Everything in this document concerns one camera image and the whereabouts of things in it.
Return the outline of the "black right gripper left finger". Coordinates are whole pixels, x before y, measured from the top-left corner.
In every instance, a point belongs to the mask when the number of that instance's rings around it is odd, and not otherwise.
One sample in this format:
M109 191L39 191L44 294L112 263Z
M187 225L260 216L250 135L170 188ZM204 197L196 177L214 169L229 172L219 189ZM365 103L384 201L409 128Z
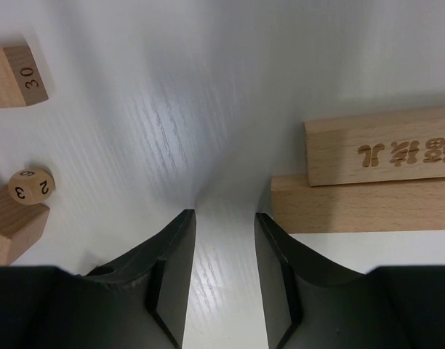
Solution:
M196 214L84 276L0 267L0 348L180 348Z

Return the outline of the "wood block numbered 30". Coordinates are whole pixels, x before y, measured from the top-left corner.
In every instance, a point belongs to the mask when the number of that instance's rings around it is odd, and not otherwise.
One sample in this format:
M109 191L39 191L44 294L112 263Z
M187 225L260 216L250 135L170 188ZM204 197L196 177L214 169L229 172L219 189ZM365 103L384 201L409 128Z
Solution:
M28 44L0 41L0 109L28 107L48 99Z

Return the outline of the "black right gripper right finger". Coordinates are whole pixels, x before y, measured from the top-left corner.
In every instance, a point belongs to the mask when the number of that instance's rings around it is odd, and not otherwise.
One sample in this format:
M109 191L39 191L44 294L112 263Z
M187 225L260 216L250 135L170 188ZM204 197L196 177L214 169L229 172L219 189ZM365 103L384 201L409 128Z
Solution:
M445 265L362 274L255 216L270 348L445 348Z

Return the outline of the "wood block with engraved text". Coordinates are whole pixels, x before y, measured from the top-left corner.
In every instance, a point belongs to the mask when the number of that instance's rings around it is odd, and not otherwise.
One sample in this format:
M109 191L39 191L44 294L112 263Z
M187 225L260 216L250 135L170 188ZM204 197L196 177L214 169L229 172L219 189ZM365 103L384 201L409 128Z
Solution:
M307 121L312 186L445 177L445 106Z

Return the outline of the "plain light wood block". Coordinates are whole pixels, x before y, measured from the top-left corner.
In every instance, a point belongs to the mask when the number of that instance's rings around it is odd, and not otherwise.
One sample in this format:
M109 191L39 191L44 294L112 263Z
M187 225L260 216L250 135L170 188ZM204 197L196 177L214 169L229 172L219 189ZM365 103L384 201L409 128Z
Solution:
M445 230L445 178L311 187L275 176L274 220L287 233Z

